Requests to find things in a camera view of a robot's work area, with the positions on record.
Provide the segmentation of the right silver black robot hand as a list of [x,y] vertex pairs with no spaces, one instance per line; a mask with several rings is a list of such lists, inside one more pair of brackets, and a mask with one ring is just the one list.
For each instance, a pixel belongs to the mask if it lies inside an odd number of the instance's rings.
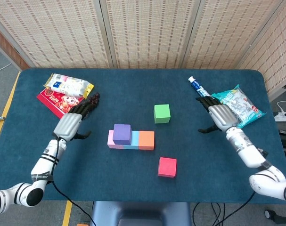
[[216,130],[226,132],[229,128],[237,126],[237,117],[227,105],[222,104],[217,98],[206,96],[197,97],[196,100],[202,104],[214,122],[214,125],[209,128],[198,129],[200,133],[207,134]]

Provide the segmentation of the pink foam cube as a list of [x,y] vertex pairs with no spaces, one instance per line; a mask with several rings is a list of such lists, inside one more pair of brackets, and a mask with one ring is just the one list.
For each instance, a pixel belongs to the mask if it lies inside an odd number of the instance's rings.
[[111,149],[123,149],[123,145],[116,145],[113,141],[113,133],[114,131],[113,130],[109,130],[109,133],[108,133],[108,140],[107,140],[107,145],[109,148]]

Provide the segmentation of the purple foam cube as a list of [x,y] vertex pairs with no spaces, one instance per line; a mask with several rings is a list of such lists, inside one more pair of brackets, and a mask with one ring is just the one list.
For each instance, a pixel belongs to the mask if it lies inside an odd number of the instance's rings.
[[113,132],[113,142],[116,145],[130,145],[132,138],[131,125],[115,124]]

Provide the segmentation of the green foam cube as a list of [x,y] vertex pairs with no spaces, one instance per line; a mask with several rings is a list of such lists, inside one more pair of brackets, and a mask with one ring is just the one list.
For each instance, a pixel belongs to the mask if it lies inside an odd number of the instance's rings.
[[154,105],[155,124],[169,123],[171,118],[169,104]]

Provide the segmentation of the light blue foam cube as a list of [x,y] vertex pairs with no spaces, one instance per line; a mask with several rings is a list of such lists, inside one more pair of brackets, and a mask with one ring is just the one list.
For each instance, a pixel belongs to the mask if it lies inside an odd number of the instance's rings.
[[132,131],[131,132],[131,144],[130,145],[124,145],[124,149],[130,150],[138,150],[139,149],[139,131]]

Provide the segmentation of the red foam cube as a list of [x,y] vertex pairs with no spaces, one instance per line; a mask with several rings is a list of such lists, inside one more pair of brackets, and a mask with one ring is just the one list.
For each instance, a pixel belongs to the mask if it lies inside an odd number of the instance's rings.
[[160,157],[158,164],[158,176],[176,177],[177,160],[173,158]]

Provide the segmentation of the orange foam cube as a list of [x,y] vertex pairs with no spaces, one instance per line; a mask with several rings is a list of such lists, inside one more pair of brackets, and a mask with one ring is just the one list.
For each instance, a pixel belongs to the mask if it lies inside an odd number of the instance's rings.
[[155,132],[139,131],[139,150],[154,150]]

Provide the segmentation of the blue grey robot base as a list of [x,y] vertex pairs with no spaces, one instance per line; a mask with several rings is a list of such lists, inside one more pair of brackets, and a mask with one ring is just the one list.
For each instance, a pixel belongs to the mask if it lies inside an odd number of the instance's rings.
[[96,201],[90,226],[192,226],[188,202]]

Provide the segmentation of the teal snack bag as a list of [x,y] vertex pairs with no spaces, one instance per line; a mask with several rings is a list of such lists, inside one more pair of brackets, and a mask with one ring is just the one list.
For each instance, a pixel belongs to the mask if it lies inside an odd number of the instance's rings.
[[239,85],[227,91],[214,93],[212,97],[218,99],[232,110],[239,121],[237,127],[240,129],[266,114],[251,102]]

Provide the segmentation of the red cartoon calendar booklet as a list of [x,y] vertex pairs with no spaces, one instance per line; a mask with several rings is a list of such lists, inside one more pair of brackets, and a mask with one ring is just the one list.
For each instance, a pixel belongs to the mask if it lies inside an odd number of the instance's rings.
[[49,89],[41,91],[37,98],[60,119],[84,99],[83,97],[68,96]]

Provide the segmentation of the dark red grape bunch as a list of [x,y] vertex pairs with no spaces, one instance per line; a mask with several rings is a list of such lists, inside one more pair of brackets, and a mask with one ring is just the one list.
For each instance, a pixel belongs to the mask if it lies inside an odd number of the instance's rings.
[[89,103],[88,110],[89,111],[94,110],[98,106],[99,99],[100,99],[100,94],[99,93],[96,93],[93,96],[89,97],[89,99],[88,99],[88,103]]

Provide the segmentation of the white yellow snack bag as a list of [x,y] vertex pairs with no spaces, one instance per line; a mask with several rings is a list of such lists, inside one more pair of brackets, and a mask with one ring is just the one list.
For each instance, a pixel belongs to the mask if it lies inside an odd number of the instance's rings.
[[54,92],[86,99],[93,90],[94,85],[86,80],[52,73],[44,84],[44,87]]

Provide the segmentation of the white blue toothpaste tube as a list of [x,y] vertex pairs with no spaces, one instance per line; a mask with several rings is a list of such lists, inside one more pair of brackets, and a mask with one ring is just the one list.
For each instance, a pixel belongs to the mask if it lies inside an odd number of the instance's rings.
[[201,97],[210,97],[211,95],[203,88],[203,86],[192,76],[188,78],[190,85]]

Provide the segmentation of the woven bamboo screen panel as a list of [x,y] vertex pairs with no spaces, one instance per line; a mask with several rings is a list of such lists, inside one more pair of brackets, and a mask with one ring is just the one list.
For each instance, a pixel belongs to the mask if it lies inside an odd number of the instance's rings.
[[112,68],[106,0],[0,0],[0,34],[21,69]]
[[233,69],[282,0],[197,0],[183,68]]
[[180,68],[201,0],[98,0],[114,68]]
[[278,95],[286,85],[286,0],[282,0],[238,67],[259,71],[269,97]]

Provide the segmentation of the black stand foot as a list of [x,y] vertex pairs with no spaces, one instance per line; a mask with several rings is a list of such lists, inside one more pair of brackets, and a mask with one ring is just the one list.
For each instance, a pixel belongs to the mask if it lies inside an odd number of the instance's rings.
[[264,214],[267,219],[272,220],[276,224],[286,224],[286,217],[278,215],[273,210],[265,210]]

